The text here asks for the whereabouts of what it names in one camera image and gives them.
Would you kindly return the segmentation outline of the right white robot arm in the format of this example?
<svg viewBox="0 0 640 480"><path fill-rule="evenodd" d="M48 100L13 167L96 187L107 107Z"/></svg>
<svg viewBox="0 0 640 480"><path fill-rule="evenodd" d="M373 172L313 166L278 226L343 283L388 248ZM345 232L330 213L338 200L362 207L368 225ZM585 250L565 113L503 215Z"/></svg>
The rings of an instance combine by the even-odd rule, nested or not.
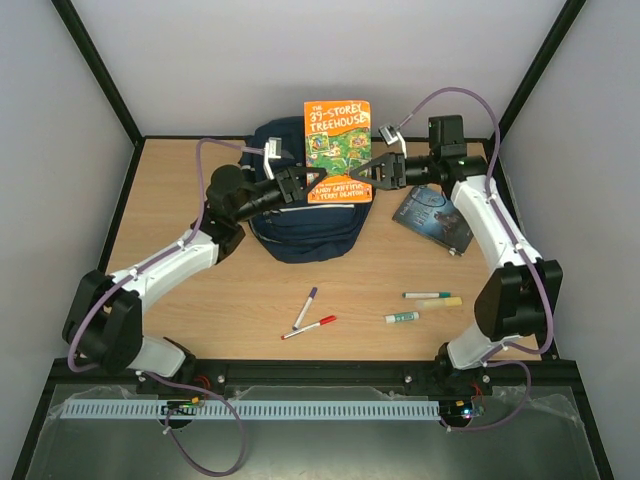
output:
<svg viewBox="0 0 640 480"><path fill-rule="evenodd" d="M553 342L553 312L563 277L555 260L545 260L509 215L486 160L470 156L459 115L428 121L430 152L409 156L385 153L350 170L352 179L381 190L434 184L462 214L489 267L489 278L474 303L474 319L435 358L438 388L453 394L494 365L510 348L546 353ZM536 350L520 339L542 335Z"/></svg>

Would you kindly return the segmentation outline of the orange Treehouse book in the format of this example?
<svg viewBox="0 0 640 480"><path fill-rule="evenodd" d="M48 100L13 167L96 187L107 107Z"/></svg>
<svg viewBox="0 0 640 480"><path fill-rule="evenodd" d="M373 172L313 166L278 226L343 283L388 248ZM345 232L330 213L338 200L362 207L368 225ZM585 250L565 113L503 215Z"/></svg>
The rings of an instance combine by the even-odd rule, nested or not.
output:
<svg viewBox="0 0 640 480"><path fill-rule="evenodd" d="M352 167L371 160L371 107L367 101L306 102L304 140L306 166L327 171L308 203L365 204L373 200L371 185L349 177Z"/></svg>

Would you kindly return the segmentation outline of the dark blue fantasy book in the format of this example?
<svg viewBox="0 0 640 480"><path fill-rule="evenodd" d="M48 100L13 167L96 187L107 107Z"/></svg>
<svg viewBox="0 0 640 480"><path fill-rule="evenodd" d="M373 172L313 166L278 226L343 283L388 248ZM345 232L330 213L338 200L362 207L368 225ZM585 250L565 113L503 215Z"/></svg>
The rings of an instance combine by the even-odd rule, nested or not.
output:
<svg viewBox="0 0 640 480"><path fill-rule="evenodd" d="M392 220L446 248L451 255L464 255L473 240L469 225L453 203L427 186L414 186Z"/></svg>

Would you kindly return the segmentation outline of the navy blue student backpack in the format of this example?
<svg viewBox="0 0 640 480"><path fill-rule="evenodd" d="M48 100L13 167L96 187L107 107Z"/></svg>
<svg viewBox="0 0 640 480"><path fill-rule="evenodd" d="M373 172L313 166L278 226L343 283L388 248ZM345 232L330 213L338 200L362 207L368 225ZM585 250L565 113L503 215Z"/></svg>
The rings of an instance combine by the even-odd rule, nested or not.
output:
<svg viewBox="0 0 640 480"><path fill-rule="evenodd" d="M272 160L277 173L305 164L304 119L284 117L258 127L246 145L262 148L271 137L282 140L288 158ZM252 233L278 261L288 264L321 262L346 254L355 245L372 205L310 204L296 201L261 213L248 221Z"/></svg>

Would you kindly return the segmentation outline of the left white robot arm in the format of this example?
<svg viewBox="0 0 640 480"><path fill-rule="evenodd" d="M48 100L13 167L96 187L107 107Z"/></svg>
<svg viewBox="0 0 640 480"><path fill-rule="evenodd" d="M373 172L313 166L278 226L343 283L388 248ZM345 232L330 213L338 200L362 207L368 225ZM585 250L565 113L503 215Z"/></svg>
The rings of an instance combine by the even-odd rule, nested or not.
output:
<svg viewBox="0 0 640 480"><path fill-rule="evenodd" d="M166 379L177 374L188 353L173 341L144 335L146 312L174 287L229 257L245 236L243 221L304 199L326 175L323 168L287 167L253 183L237 166L217 168L199 217L178 240L127 269L111 275L93 270L81 279L62 332L69 369L134 370Z"/></svg>

